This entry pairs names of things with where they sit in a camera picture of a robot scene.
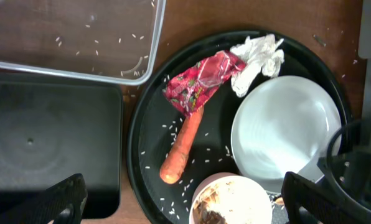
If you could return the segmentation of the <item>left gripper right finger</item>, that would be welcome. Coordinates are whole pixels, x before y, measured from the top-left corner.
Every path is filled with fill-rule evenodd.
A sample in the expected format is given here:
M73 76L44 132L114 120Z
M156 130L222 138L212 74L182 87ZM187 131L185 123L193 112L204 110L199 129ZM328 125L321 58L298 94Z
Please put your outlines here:
M302 223L300 208L305 208L322 223L371 223L371 211L336 196L294 172L287 172L281 195L290 223Z

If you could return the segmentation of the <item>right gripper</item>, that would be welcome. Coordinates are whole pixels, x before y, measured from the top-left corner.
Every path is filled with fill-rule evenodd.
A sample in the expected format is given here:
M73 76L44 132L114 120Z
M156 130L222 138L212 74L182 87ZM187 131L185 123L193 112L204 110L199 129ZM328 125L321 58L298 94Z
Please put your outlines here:
M371 154L353 151L319 158L317 166L337 195L339 208L354 218L371 218Z

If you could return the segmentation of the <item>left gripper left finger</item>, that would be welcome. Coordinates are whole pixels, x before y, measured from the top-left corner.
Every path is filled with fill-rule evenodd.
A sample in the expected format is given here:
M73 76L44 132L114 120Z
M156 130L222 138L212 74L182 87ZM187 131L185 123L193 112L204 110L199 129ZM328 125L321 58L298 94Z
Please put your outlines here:
M82 174L74 174L38 196L0 214L2 224L80 224L88 192Z

